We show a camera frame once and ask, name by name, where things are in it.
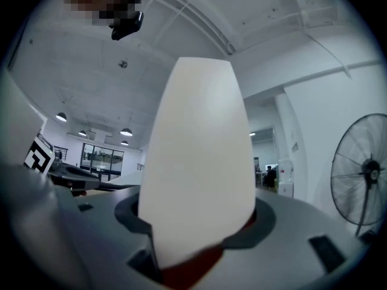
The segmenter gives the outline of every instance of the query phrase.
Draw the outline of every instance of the electric fan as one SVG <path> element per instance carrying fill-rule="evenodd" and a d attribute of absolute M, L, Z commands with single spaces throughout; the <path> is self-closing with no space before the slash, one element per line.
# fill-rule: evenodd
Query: electric fan
<path fill-rule="evenodd" d="M 331 191 L 339 213 L 350 223 L 382 220 L 387 205 L 387 115 L 357 120 L 344 134 L 332 163 Z"/>

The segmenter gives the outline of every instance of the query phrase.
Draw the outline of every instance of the person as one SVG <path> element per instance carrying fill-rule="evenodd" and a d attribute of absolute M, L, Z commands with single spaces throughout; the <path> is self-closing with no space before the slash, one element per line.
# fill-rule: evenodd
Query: person
<path fill-rule="evenodd" d="M 265 184 L 267 187 L 274 188 L 274 182 L 276 179 L 276 171 L 272 170 L 271 166 L 267 167 L 267 174 L 265 178 Z"/>
<path fill-rule="evenodd" d="M 260 183 L 260 181 L 259 181 L 259 172 L 260 172 L 259 164 L 254 166 L 254 171 L 255 171 L 255 187 L 257 187 L 258 186 L 258 182 Z"/>
<path fill-rule="evenodd" d="M 75 9 L 87 12 L 100 12 L 111 8 L 117 0 L 65 0 L 75 6 Z M 62 184 L 65 187 L 73 187 L 72 182 L 56 181 L 57 184 Z M 256 216 L 253 213 L 246 221 L 242 229 L 250 227 L 255 222 Z M 223 246 L 219 243 L 216 246 L 211 246 L 205 250 L 198 252 L 192 258 L 187 259 L 179 265 L 164 268 L 161 270 L 163 285 L 180 290 L 193 287 L 205 274 L 211 270 L 223 255 Z"/>

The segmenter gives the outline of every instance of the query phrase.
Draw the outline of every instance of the ceiling light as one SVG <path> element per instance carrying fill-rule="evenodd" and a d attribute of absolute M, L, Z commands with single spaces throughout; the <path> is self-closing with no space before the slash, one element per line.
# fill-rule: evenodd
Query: ceiling light
<path fill-rule="evenodd" d="M 121 134 L 126 136 L 126 137 L 132 137 L 133 136 L 132 130 L 130 130 L 128 128 L 122 129 Z"/>
<path fill-rule="evenodd" d="M 67 117 L 66 117 L 66 114 L 65 113 L 62 113 L 60 112 L 59 114 L 56 115 L 56 118 L 58 118 L 59 120 L 62 120 L 64 122 L 67 121 Z"/>

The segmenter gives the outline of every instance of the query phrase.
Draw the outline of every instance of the ceiling beam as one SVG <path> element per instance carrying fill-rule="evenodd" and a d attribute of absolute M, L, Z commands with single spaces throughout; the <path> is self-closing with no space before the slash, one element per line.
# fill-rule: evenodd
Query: ceiling beam
<path fill-rule="evenodd" d="M 253 33 L 257 33 L 259 30 L 277 25 L 281 21 L 284 21 L 293 16 L 300 16 L 300 13 L 296 12 L 296 13 L 288 14 L 286 16 L 276 18 L 270 22 L 264 22 L 263 24 L 262 24 L 262 21 L 260 21 L 259 19 L 257 19 L 256 21 L 251 21 L 246 25 L 247 27 L 242 31 L 242 36 L 243 37 L 251 36 Z"/>
<path fill-rule="evenodd" d="M 178 12 L 176 12 L 175 14 L 172 14 L 170 18 L 161 26 L 160 32 L 156 35 L 155 39 L 153 40 L 152 46 L 156 47 L 159 44 L 164 34 L 172 26 L 176 18 L 181 14 L 181 12 L 186 8 L 187 5 L 188 5 L 188 2 Z"/>
<path fill-rule="evenodd" d="M 171 10 L 176 10 L 176 8 L 170 4 L 168 4 L 167 2 L 163 1 L 163 0 L 156 0 L 157 2 L 165 5 L 166 7 L 170 8 Z M 219 42 L 217 42 L 206 30 L 204 30 L 197 22 L 193 21 L 190 17 L 188 17 L 187 15 L 185 15 L 184 13 L 180 13 L 180 15 L 182 17 L 184 17 L 185 19 L 187 19 L 187 21 L 189 21 L 192 25 L 194 25 L 195 27 L 197 27 L 197 29 L 199 29 L 202 33 L 204 33 L 208 39 L 223 53 L 223 55 L 227 56 L 228 53 L 225 52 L 224 48 L 222 46 L 220 46 Z"/>
<path fill-rule="evenodd" d="M 189 1 L 198 11 L 205 15 L 209 21 L 221 32 L 228 40 L 229 45 L 237 51 L 243 46 L 243 38 L 235 30 L 233 25 L 226 18 L 225 14 L 218 9 L 214 3 L 209 0 L 185 0 Z"/>
<path fill-rule="evenodd" d="M 74 134 L 71 134 L 71 133 L 67 133 L 67 135 L 69 137 L 72 137 L 72 138 L 75 138 L 76 140 L 78 141 L 82 141 L 82 142 L 85 142 L 86 144 L 90 144 L 90 145 L 101 145 L 100 142 L 95 142 L 95 141 L 92 141 L 92 140 L 88 140 L 86 138 L 80 138 L 78 137 L 77 135 L 74 135 Z M 117 150 L 117 151 L 136 151 L 136 152 L 139 152 L 141 151 L 140 149 L 138 149 L 137 146 L 127 146 L 127 147 L 123 147 L 122 145 L 121 146 L 118 146 L 118 145 L 112 145 L 112 144 L 107 144 L 107 143 L 103 143 L 102 146 L 104 148 L 107 148 L 107 149 L 112 149 L 112 150 Z"/>

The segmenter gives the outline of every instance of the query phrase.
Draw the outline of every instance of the white wall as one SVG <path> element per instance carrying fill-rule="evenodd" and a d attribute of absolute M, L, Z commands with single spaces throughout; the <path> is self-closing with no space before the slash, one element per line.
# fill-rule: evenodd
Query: white wall
<path fill-rule="evenodd" d="M 259 157 L 259 168 L 265 171 L 266 164 L 278 163 L 274 143 L 272 140 L 253 143 L 253 155 Z"/>
<path fill-rule="evenodd" d="M 137 164 L 140 163 L 141 152 L 139 150 L 127 150 L 123 156 L 122 175 L 137 171 Z"/>
<path fill-rule="evenodd" d="M 306 32 L 345 65 L 380 59 L 379 52 L 373 47 L 373 39 L 364 37 L 358 28 L 326 26 L 306 29 Z M 232 56 L 230 61 L 242 95 L 247 98 L 299 79 L 342 68 L 325 48 L 298 31 L 260 43 Z"/>
<path fill-rule="evenodd" d="M 83 143 L 73 137 L 69 137 L 66 130 L 61 127 L 60 123 L 57 123 L 49 118 L 43 131 L 43 137 L 51 145 L 68 149 L 65 163 L 79 167 Z"/>
<path fill-rule="evenodd" d="M 331 196 L 331 163 L 345 131 L 360 117 L 387 114 L 387 81 L 381 65 L 330 74 L 285 88 L 298 118 L 308 164 L 307 201 L 339 216 Z"/>
<path fill-rule="evenodd" d="M 288 157 L 288 150 L 285 142 L 284 130 L 274 103 L 274 100 L 268 100 L 265 103 L 259 103 L 254 97 L 244 100 L 247 119 L 249 121 L 250 131 L 260 131 L 273 128 L 275 137 L 275 149 L 278 159 Z"/>
<path fill-rule="evenodd" d="M 365 31 L 354 26 L 306 29 L 231 58 L 245 100 L 286 93 L 276 97 L 276 107 L 295 170 L 294 195 L 344 224 L 330 193 L 334 152 L 353 122 L 387 111 L 384 58 Z M 299 150 L 293 153 L 296 141 Z M 306 174 L 296 173 L 296 168 L 306 169 Z"/>
<path fill-rule="evenodd" d="M 304 138 L 288 96 L 286 94 L 280 94 L 275 97 L 275 102 L 284 128 L 289 159 L 293 163 L 293 196 L 295 199 L 307 201 L 308 164 Z"/>

